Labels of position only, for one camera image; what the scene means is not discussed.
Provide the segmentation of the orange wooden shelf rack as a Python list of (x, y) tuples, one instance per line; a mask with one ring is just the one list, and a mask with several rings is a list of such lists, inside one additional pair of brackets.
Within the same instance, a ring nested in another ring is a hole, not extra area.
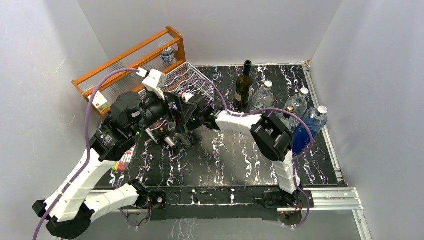
[[(161, 52), (169, 47), (173, 47), (175, 59), (173, 62), (164, 62)], [(147, 71), (155, 69), (167, 74), (185, 62), (183, 35), (172, 26), (167, 26), (166, 29), (71, 82), (81, 96), (88, 101), (97, 84), (115, 70), (143, 68)], [(102, 84), (99, 92), (112, 104), (124, 92), (144, 90), (142, 81), (143, 78), (133, 72), (117, 73)]]

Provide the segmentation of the large clear bottle white cap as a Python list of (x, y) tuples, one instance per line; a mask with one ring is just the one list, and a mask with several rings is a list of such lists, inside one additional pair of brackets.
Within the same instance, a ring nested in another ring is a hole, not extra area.
[[(300, 119), (304, 116), (308, 104), (306, 101), (306, 97), (309, 94), (309, 90), (306, 87), (302, 87), (299, 90), (299, 93), (295, 96), (290, 97), (285, 106), (284, 109), (286, 111), (290, 110), (290, 106), (292, 108), (292, 113), (295, 114), (297, 117), (299, 117)], [(293, 118), (291, 116), (289, 116), (289, 118), (287, 119), (287, 127), (289, 129), (293, 129), (298, 125), (299, 121), (296, 118)]]

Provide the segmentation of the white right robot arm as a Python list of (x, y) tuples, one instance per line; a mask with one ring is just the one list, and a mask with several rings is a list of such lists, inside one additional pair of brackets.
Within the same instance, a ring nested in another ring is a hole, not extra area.
[(260, 153), (272, 162), (279, 188), (278, 192), (267, 191), (262, 205), (295, 207), (302, 199), (302, 185), (294, 166), (293, 134), (274, 111), (270, 108), (257, 113), (237, 113), (226, 105), (215, 107), (200, 95), (185, 93), (177, 98), (175, 120), (183, 131), (206, 126), (252, 137)]

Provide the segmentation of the dark green tall wine bottle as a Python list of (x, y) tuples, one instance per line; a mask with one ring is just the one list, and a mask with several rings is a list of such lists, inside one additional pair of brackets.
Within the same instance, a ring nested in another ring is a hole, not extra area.
[(242, 74), (236, 80), (234, 108), (238, 112), (243, 112), (249, 105), (251, 97), (251, 89), (253, 85), (253, 78), (251, 76), (252, 62), (246, 60), (244, 62)]

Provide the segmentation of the round clear bottle white cap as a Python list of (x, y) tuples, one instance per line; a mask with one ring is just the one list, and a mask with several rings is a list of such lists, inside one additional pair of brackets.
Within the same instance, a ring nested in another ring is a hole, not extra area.
[(272, 93), (273, 83), (269, 80), (263, 82), (263, 85), (253, 96), (253, 102), (250, 108), (250, 112), (256, 110), (271, 108), (274, 103), (274, 94)]

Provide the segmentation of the white green small box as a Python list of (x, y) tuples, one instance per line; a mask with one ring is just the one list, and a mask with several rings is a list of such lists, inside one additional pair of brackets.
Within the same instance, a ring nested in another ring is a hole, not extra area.
[(99, 113), (102, 113), (111, 106), (111, 103), (98, 91), (94, 96), (92, 105)]

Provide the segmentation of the clear square bottle gold cap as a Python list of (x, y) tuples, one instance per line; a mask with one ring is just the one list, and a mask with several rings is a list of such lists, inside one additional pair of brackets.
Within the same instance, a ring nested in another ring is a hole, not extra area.
[[(292, 105), (289, 105), (285, 108), (285, 110), (289, 113), (294, 113), (295, 108)], [(289, 129), (292, 130), (292, 128), (294, 127), (294, 123), (295, 120), (292, 116), (286, 114), (286, 113), (278, 113), (277, 114), (278, 118), (283, 122), (283, 124)]]

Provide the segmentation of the small clear glass bottle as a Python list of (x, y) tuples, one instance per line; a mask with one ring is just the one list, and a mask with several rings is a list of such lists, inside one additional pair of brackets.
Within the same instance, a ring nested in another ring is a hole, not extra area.
[(178, 142), (184, 147), (184, 148), (190, 148), (192, 146), (192, 143), (189, 139), (188, 133), (176, 133), (175, 134)]

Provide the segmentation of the blue white round jar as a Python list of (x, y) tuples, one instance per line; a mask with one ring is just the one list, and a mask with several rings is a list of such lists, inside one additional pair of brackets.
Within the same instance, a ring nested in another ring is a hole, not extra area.
[(175, 55), (174, 55), (174, 49), (172, 46), (164, 49), (161, 53), (160, 53), (161, 59), (165, 62), (165, 63), (171, 63), (175, 60)]

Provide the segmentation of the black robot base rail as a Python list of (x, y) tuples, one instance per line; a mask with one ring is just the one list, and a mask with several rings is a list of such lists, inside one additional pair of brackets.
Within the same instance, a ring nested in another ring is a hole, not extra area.
[(152, 221), (176, 219), (262, 219), (300, 223), (315, 207), (310, 190), (288, 194), (277, 185), (148, 186), (150, 204), (130, 207)]

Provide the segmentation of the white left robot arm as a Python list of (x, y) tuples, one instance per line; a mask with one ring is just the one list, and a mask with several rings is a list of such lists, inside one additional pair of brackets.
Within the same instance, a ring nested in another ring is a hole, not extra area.
[(170, 114), (168, 93), (149, 90), (145, 97), (132, 91), (121, 94), (65, 182), (48, 199), (33, 204), (48, 232), (73, 240), (94, 221), (124, 207), (163, 209), (165, 192), (150, 190), (137, 179), (107, 193), (90, 194), (103, 175), (135, 145), (136, 136)]

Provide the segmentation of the pack of coloured markers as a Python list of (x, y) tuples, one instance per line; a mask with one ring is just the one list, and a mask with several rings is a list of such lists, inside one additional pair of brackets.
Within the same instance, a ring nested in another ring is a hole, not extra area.
[(120, 159), (120, 161), (116, 162), (116, 164), (111, 168), (115, 172), (125, 172), (130, 168), (131, 162), (135, 155), (137, 145), (135, 144)]

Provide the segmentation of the green wine bottle grey foil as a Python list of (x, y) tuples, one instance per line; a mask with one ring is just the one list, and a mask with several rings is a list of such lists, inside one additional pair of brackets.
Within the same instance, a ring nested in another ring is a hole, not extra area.
[(170, 149), (173, 151), (176, 151), (178, 149), (177, 144), (175, 143), (173, 138), (171, 138), (170, 136), (170, 130), (167, 125), (166, 119), (158, 120), (157, 122), (152, 124), (150, 128), (151, 129), (158, 128), (158, 137), (159, 137), (158, 144), (167, 144), (170, 147)]

